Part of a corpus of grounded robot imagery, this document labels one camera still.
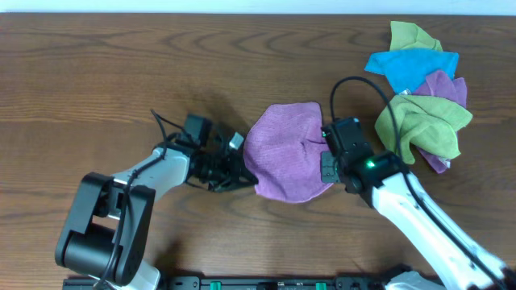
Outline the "purple microfiber cloth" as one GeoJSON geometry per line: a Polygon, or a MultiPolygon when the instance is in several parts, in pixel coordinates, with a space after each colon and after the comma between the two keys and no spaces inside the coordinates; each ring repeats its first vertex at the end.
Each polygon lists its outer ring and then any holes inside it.
{"type": "Polygon", "coordinates": [[[257,178],[256,194],[284,203],[304,203],[332,184],[322,182],[322,136],[317,102],[273,104],[249,131],[243,148],[246,168],[257,178]]]}

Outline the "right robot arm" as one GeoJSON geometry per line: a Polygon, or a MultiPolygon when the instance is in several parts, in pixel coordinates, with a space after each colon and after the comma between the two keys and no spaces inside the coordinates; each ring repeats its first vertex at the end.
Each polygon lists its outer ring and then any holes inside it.
{"type": "Polygon", "coordinates": [[[321,178],[343,183],[392,222],[447,289],[514,289],[515,272],[466,234],[390,151],[348,160],[325,151],[321,178]]]}

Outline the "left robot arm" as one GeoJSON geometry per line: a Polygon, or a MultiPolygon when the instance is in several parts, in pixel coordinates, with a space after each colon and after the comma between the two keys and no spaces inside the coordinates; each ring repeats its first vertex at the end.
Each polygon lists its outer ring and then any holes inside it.
{"type": "Polygon", "coordinates": [[[56,244],[56,264],[93,278],[95,289],[161,288],[160,270],[144,261],[153,207],[191,177],[215,193],[258,182],[239,150],[209,153],[161,143],[125,171],[82,178],[56,244]]]}

